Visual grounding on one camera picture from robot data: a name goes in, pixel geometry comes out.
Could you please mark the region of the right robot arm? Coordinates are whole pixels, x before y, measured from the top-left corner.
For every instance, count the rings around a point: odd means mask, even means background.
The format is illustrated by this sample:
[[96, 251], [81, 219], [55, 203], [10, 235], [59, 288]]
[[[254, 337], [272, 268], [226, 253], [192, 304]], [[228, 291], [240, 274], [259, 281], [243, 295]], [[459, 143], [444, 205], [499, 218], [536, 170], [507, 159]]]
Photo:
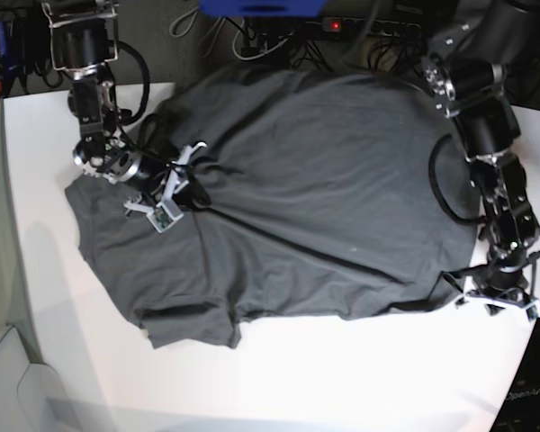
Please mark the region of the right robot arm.
[[142, 147], [125, 127], [141, 119], [149, 101], [149, 69], [139, 54], [142, 97], [135, 113], [118, 105], [110, 68], [122, 50], [114, 1], [44, 1], [40, 5], [49, 25], [53, 68], [71, 79], [68, 107], [79, 123], [80, 140], [73, 157], [90, 176], [137, 191], [125, 206], [131, 212], [175, 216], [176, 192], [186, 187], [182, 159], [162, 156]]

